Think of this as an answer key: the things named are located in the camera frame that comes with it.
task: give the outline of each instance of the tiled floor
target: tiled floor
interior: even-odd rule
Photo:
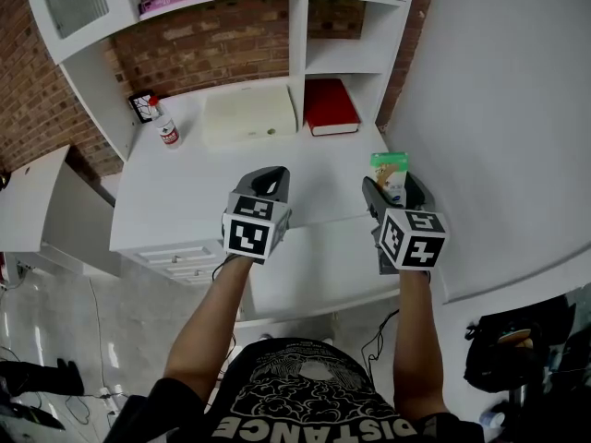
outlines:
[[[91,284],[100,315],[104,383],[112,392],[120,386],[125,394],[146,395],[161,376],[176,334],[205,290],[168,281],[127,261],[121,279],[96,277]],[[361,347],[395,307],[392,300],[265,329],[239,329],[236,339],[239,346],[246,346],[262,333],[322,339],[334,330],[335,346],[360,361]],[[383,354],[373,366],[376,387],[390,402],[395,323],[393,319],[384,330]],[[12,349],[19,359],[35,364],[55,365],[58,357],[75,361],[86,392],[92,395],[99,395],[103,386],[97,325],[94,296],[89,279],[84,277],[53,277],[33,271],[16,290],[5,293],[0,303],[0,344]],[[371,349],[375,353],[375,343]],[[13,359],[3,350],[0,357]],[[109,422],[102,401],[83,398],[90,408],[90,421],[81,425],[66,408],[65,397],[42,394],[41,399],[42,408],[53,413],[66,431],[3,419],[17,442],[94,443],[105,438]],[[120,405],[125,403],[123,396],[116,399]],[[20,400],[34,406],[39,403],[35,394],[23,395]],[[84,421],[86,409],[75,399],[68,405]]]

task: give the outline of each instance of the white drawer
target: white drawer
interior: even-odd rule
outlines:
[[[191,265],[209,266],[220,264],[225,258],[222,245],[217,240],[206,240],[191,245],[167,247],[166,249],[136,252],[134,255],[150,268]]]
[[[191,265],[173,265],[166,266],[165,268],[158,268],[167,277],[171,279],[184,279],[184,278],[201,278],[210,279],[211,274],[219,265],[210,264],[206,266],[199,266],[195,264]]]
[[[196,286],[209,286],[211,285],[211,275],[207,277],[185,277],[182,279],[175,279],[182,284],[196,285]]]

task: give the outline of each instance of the black t-shirt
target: black t-shirt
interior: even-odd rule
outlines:
[[[484,441],[479,425],[450,413],[412,426],[376,392],[357,362],[312,340],[249,345],[228,367],[206,410],[185,384],[161,379],[148,398],[128,400],[105,443]]]

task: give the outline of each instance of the red brick wall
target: red brick wall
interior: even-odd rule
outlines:
[[[388,83],[386,95],[381,104],[380,113],[376,125],[381,131],[384,131],[392,117],[392,111],[398,102],[406,75],[410,68],[413,58],[415,57],[416,46],[423,30],[425,17],[428,13],[428,8],[431,0],[413,0],[410,6],[410,13],[404,28],[403,39],[400,44],[396,62],[394,63],[394,70]]]
[[[163,97],[289,74],[289,0],[222,0],[151,18],[105,42],[126,95]],[[364,4],[310,0],[310,38],[359,38]]]
[[[413,59],[430,0],[413,0],[380,110],[386,125]],[[358,38],[363,4],[310,0],[310,38]],[[149,19],[105,42],[122,91],[175,95],[288,73],[288,0],[223,0]],[[87,179],[122,162],[49,57],[28,0],[0,0],[0,166],[8,171],[72,144],[72,167]]]
[[[0,164],[14,171],[66,144],[88,180],[122,169],[47,53],[29,0],[0,0]]]

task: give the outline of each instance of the white box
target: white box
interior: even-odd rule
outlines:
[[[296,114],[286,86],[245,88],[210,95],[203,140],[208,146],[296,133]]]

